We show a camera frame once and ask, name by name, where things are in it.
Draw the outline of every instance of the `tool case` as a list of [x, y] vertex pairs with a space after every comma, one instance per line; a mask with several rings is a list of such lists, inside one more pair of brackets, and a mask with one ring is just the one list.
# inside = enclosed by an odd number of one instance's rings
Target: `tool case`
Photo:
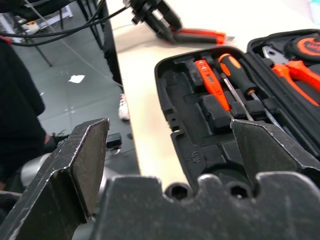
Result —
[[[314, 161], [320, 160], [320, 107], [310, 104], [272, 70], [273, 62], [264, 57], [262, 47], [270, 46], [287, 58], [303, 60], [303, 63], [320, 74], [319, 59], [298, 56], [292, 48], [295, 40], [303, 36], [319, 36], [318, 29], [305, 29], [275, 33], [248, 43], [247, 52], [231, 47], [216, 46], [166, 58], [155, 67], [155, 81], [163, 114], [172, 130], [171, 138], [183, 171], [193, 189], [202, 174], [214, 174], [223, 184], [233, 181], [249, 185], [243, 159], [230, 129], [231, 117], [218, 100], [209, 94], [195, 61], [206, 60], [224, 91], [235, 119], [246, 120], [240, 103], [234, 99], [224, 84], [218, 58], [231, 54], [257, 85], [254, 100], [233, 85], [255, 121], [271, 123], [266, 108], [283, 130], [309, 152]], [[296, 81], [306, 94], [320, 103], [320, 94], [303, 81]]]

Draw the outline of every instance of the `shoe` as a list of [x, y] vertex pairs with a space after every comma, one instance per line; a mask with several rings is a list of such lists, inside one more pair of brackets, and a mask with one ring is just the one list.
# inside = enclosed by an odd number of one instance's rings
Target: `shoe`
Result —
[[124, 121], [128, 121], [130, 119], [127, 99], [124, 93], [120, 94], [120, 104], [119, 104], [119, 118]]

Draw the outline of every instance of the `person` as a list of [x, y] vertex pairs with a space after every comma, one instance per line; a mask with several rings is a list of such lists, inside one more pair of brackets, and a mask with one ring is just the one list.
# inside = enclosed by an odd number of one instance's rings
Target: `person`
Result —
[[[104, 6], [101, 11], [101, 18], [107, 17], [109, 15], [107, 6]], [[103, 23], [103, 32], [104, 32], [104, 45], [103, 45], [103, 52], [104, 52], [104, 58], [106, 59], [110, 71], [113, 75], [113, 80], [122, 85], [122, 78], [119, 70], [119, 63], [118, 63], [118, 57], [115, 47], [115, 41], [114, 36], [112, 32], [112, 27], [110, 24], [110, 21], [105, 21]], [[129, 110], [128, 110], [128, 104], [126, 95], [124, 93], [123, 87], [121, 88], [121, 94], [120, 94], [120, 104], [118, 109], [118, 115], [121, 120], [128, 121], [130, 120]]]
[[0, 190], [15, 171], [45, 153], [50, 137], [38, 116], [45, 105], [28, 70], [0, 39]]

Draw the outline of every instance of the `paper scrap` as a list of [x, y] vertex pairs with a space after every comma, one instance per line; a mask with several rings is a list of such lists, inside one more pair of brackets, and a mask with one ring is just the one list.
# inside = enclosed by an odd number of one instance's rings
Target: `paper scrap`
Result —
[[79, 84], [85, 78], [85, 75], [73, 75], [68, 82]]

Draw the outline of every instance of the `tape measure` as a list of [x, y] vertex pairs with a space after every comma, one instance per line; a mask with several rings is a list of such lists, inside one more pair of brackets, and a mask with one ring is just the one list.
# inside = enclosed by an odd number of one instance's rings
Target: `tape measure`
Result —
[[304, 60], [320, 62], [320, 35], [316, 33], [296, 38], [291, 43], [291, 50]]

